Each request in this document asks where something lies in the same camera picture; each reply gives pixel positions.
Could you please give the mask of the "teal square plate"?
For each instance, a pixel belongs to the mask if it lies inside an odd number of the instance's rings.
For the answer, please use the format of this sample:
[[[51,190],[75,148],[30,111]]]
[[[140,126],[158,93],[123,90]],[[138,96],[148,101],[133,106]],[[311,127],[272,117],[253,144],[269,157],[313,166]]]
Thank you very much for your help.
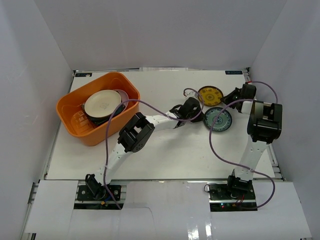
[[[113,116],[116,117],[117,115],[119,115],[119,114],[122,113],[123,111],[124,111],[124,106],[121,105],[121,107],[119,107],[119,108],[116,110],[116,112],[115,112],[115,114],[114,114]]]

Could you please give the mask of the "black floral square plate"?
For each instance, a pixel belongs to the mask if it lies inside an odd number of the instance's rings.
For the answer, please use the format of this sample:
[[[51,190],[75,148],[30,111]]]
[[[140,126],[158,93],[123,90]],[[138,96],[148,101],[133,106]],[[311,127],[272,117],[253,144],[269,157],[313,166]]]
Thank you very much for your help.
[[[86,117],[97,127],[108,122],[110,119],[110,115],[107,115],[105,117],[93,117],[93,116],[88,115],[87,112],[85,111],[85,104],[84,103],[81,105],[81,108],[82,108],[84,114],[86,115]]]

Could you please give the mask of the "blue white round plate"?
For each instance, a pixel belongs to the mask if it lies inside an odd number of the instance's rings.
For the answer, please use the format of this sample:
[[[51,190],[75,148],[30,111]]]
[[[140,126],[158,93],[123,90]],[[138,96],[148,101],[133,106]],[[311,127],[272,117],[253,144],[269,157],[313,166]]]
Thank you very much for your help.
[[[216,120],[212,127],[213,132],[227,131],[233,123],[232,115],[227,110],[224,110],[218,116],[222,109],[222,107],[211,107],[204,114],[203,123],[208,129],[211,128],[213,121]]]

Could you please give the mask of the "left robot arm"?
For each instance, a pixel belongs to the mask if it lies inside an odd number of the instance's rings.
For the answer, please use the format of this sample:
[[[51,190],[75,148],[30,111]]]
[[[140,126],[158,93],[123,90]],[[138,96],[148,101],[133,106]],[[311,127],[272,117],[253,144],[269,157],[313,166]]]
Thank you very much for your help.
[[[146,145],[154,132],[180,128],[186,122],[197,123],[203,120],[204,105],[193,97],[189,97],[184,104],[178,104],[167,112],[162,112],[150,104],[140,101],[152,108],[158,115],[144,115],[137,112],[119,131],[118,139],[112,152],[106,146],[106,160],[97,174],[87,174],[85,185],[94,200],[106,197],[116,198],[110,191],[108,184],[124,161],[133,153],[137,153]]]

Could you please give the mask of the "pink round plate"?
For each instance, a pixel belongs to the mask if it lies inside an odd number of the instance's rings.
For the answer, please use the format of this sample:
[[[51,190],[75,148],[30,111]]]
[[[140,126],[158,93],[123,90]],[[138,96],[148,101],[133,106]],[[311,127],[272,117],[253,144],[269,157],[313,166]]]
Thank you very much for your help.
[[[124,110],[126,110],[127,106],[128,106],[127,100],[129,99],[128,94],[124,90],[121,90],[121,89],[115,89],[115,91],[118,92],[119,95],[121,96],[121,104],[124,106]]]

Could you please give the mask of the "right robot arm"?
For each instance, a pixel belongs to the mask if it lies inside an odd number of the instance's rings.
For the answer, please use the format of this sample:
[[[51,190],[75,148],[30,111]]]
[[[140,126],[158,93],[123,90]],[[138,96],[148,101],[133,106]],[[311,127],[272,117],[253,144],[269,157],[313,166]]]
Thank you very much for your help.
[[[221,102],[241,114],[248,114],[248,141],[240,162],[227,179],[226,195],[236,200],[252,188],[254,171],[266,148],[282,132],[283,106],[256,100],[257,88],[249,83],[235,88]]]

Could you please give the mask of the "cream round plate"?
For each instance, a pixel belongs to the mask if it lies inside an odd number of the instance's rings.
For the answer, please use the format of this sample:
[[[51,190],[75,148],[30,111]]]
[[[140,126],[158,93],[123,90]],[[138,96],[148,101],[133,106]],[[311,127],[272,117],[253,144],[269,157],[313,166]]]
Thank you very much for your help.
[[[84,104],[84,111],[93,118],[109,116],[122,102],[122,98],[115,90],[101,90],[91,95]]]

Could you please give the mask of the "yellow patterned round plate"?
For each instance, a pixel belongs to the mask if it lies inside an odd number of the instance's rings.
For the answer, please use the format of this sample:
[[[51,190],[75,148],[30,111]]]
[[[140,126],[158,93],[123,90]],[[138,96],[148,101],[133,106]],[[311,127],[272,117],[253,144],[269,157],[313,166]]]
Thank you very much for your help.
[[[199,96],[197,97],[207,107],[215,107],[221,103],[221,99],[224,97],[223,92],[215,86],[203,86],[198,90]]]

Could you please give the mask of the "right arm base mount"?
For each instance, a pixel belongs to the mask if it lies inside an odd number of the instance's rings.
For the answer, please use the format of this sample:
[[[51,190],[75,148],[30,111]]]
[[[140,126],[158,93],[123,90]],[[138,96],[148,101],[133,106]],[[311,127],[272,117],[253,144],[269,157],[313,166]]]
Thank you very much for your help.
[[[256,195],[253,186],[248,190],[229,189],[227,184],[207,183],[203,190],[209,193],[211,200],[255,200]]]

